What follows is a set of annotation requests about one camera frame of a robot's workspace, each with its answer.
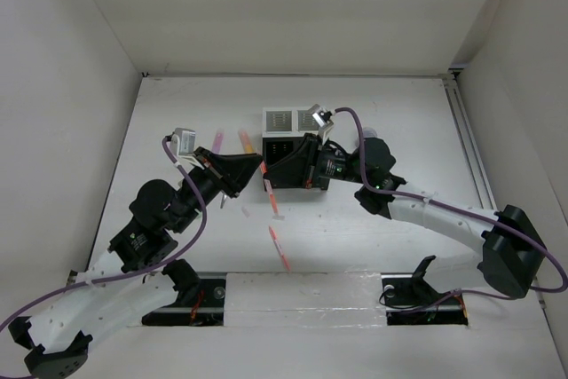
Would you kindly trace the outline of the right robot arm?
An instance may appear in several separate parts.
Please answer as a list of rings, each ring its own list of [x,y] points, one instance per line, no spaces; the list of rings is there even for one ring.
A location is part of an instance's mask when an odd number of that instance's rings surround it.
[[[387,144],[365,137],[347,152],[333,140],[264,138],[265,177],[274,188],[327,189],[330,180],[362,185],[355,194],[372,215],[422,226],[469,247],[480,256],[476,268],[486,284],[513,299],[526,296],[543,261],[542,239],[526,213],[509,205],[502,211],[454,207],[435,202],[391,173],[396,159]]]

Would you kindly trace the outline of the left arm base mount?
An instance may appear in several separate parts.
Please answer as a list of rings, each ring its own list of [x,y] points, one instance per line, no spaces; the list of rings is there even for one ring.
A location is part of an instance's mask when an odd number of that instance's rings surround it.
[[[198,274],[184,259],[167,264],[163,271],[174,280],[177,299],[145,315],[147,327],[220,327],[224,325],[226,275]]]

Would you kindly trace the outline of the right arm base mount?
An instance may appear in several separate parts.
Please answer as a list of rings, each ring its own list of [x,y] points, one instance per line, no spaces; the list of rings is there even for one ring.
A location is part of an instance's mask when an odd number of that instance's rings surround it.
[[[413,272],[387,272],[382,275],[378,303],[385,308],[388,326],[468,326],[465,303],[451,296],[437,304],[446,292],[437,292],[425,280],[435,256],[425,257]]]

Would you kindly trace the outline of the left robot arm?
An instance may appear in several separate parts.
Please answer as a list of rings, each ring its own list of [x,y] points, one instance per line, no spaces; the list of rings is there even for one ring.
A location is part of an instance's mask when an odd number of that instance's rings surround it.
[[[130,222],[75,282],[36,299],[48,306],[28,317],[23,309],[3,323],[12,340],[28,350],[32,378],[67,378],[89,357],[95,343],[149,312],[190,304],[199,292],[198,273],[183,258],[173,234],[196,218],[219,193],[236,198],[259,168],[259,154],[214,154],[198,147],[194,166],[174,167],[184,180],[174,188],[162,179],[144,183],[130,204]]]

